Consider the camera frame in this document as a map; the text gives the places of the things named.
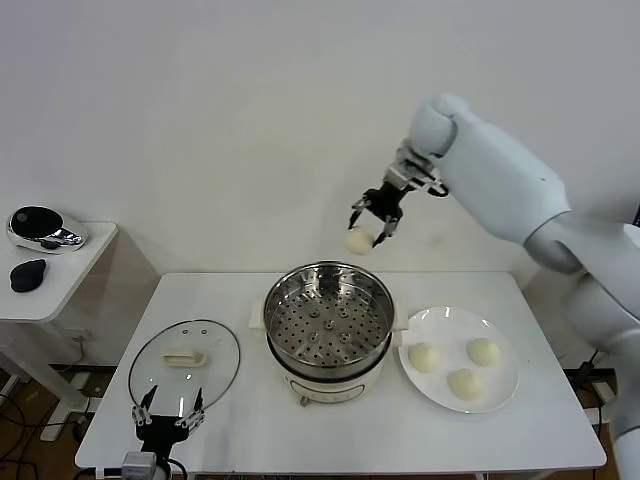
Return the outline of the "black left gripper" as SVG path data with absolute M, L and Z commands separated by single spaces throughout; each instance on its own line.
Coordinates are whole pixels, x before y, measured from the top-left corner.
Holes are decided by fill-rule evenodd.
M 154 385 L 132 408 L 132 418 L 137 427 L 137 439 L 142 442 L 143 452 L 170 453 L 173 446 L 188 439 L 189 428 L 198 428 L 204 421 L 203 390 L 198 389 L 192 411 L 183 418 L 150 415 L 157 386 Z

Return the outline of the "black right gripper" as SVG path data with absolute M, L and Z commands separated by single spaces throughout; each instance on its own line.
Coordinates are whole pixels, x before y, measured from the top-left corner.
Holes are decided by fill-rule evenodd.
M 382 244 L 396 233 L 403 212 L 400 202 L 404 197 L 404 191 L 394 185 L 383 182 L 375 189 L 368 189 L 364 195 L 352 205 L 349 217 L 348 229 L 353 229 L 360 216 L 364 212 L 371 212 L 377 219 L 383 222 L 382 231 L 373 242 L 374 246 Z

